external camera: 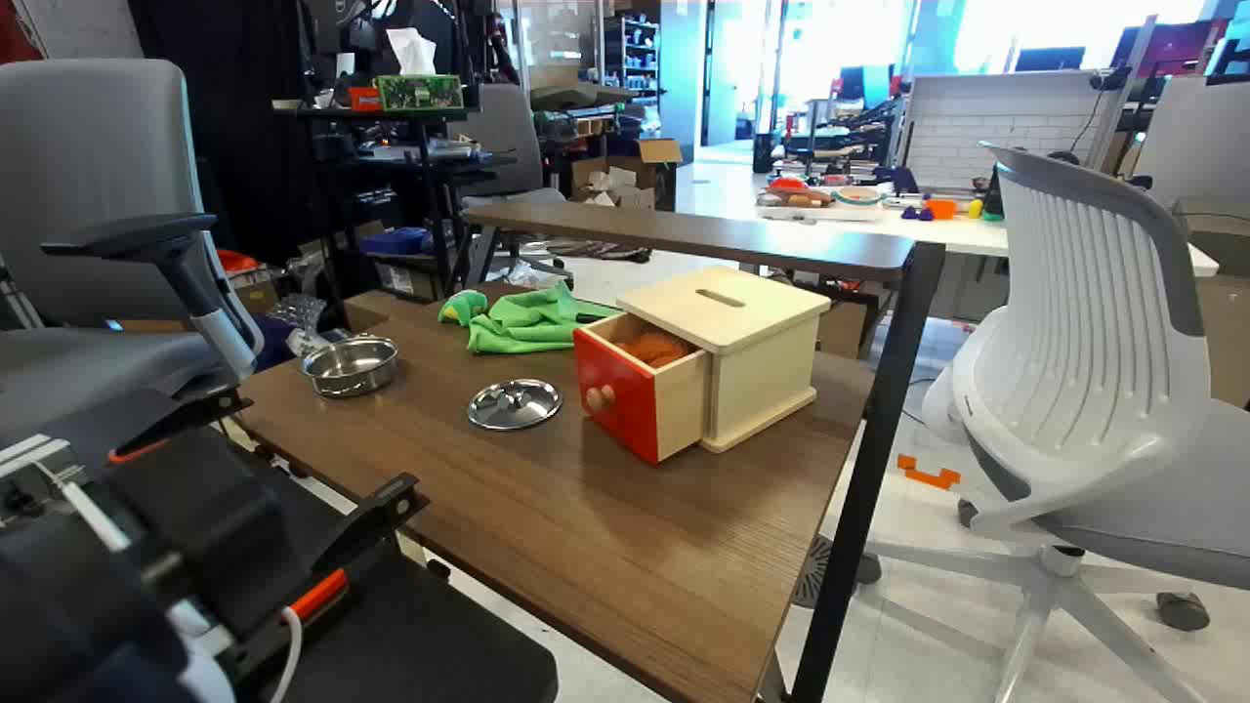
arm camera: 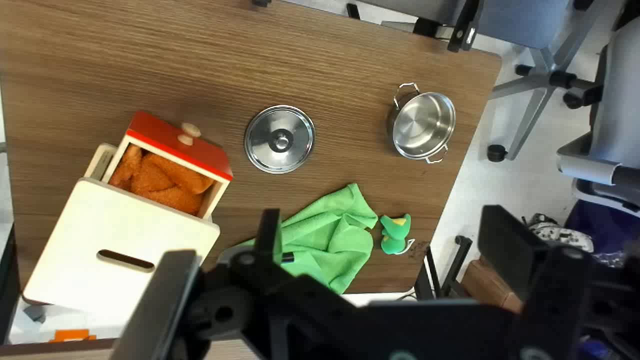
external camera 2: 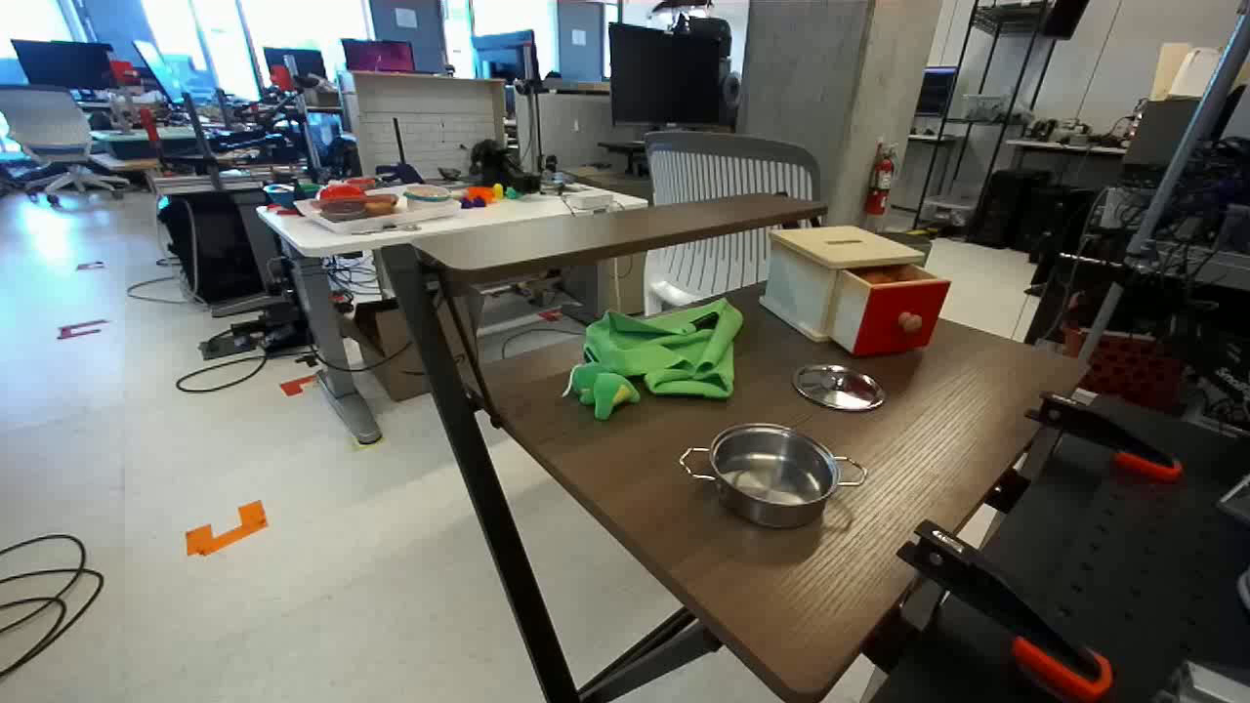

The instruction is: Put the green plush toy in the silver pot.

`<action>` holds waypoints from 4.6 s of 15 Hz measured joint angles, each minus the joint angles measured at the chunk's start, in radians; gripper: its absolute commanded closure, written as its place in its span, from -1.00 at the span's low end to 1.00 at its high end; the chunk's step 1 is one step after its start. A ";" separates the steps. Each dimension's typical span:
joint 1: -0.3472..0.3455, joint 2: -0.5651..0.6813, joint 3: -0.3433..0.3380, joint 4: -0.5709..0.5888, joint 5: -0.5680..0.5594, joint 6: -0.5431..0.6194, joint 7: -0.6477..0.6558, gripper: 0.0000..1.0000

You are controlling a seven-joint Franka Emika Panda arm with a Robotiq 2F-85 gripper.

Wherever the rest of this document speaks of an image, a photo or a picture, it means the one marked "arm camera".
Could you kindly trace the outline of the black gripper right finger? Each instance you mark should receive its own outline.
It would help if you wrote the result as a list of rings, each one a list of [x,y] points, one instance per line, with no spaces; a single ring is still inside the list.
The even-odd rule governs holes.
[[[519,324],[519,360],[573,360],[587,313],[590,255],[555,248],[538,271]]]

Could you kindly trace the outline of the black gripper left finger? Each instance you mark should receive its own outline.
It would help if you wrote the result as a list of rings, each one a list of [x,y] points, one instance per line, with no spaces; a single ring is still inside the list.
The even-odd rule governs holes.
[[[169,360],[197,273],[195,250],[167,251],[115,344],[110,360]]]

